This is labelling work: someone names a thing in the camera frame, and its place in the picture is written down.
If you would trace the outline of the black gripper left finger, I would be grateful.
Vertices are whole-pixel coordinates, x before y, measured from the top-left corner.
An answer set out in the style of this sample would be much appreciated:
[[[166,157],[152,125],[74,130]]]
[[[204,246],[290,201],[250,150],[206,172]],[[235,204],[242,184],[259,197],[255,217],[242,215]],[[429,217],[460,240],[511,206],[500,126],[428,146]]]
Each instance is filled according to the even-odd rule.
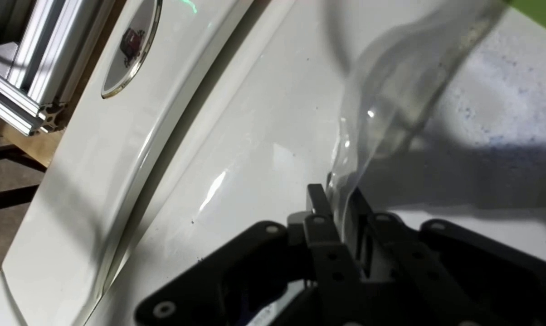
[[[306,186],[308,208],[288,217],[290,275],[304,288],[286,306],[286,326],[375,326],[360,269],[335,230],[322,186]]]

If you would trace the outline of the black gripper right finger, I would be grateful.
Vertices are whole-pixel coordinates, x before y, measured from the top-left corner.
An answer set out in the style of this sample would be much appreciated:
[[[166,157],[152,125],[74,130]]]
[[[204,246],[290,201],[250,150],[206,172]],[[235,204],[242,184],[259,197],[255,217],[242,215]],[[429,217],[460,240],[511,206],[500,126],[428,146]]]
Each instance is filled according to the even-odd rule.
[[[351,206],[366,224],[369,239],[393,262],[398,282],[411,291],[409,306],[426,317],[426,326],[500,324],[486,307],[466,297],[435,253],[397,215],[373,211],[359,190],[351,193]]]

